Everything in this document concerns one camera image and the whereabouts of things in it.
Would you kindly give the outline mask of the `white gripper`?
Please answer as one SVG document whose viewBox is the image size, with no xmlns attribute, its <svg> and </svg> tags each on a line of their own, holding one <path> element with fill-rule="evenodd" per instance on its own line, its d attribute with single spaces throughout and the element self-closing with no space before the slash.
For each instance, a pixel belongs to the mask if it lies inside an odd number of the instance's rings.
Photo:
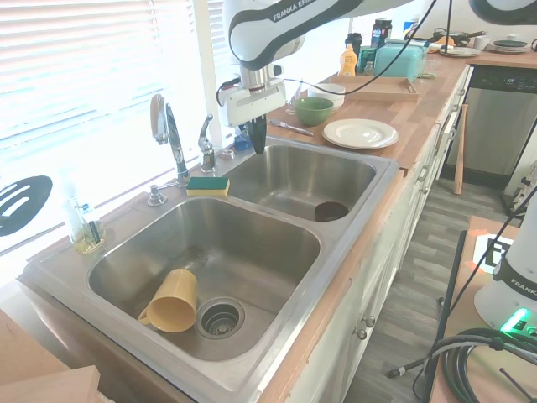
<svg viewBox="0 0 537 403">
<path fill-rule="evenodd" d="M 262 90 L 251 92 L 244 86 L 233 86 L 221 92 L 221 125 L 236 127 L 247 123 L 254 151 L 263 154 L 267 136 L 265 114 L 286 103 L 284 82 L 274 79 Z"/>
</svg>

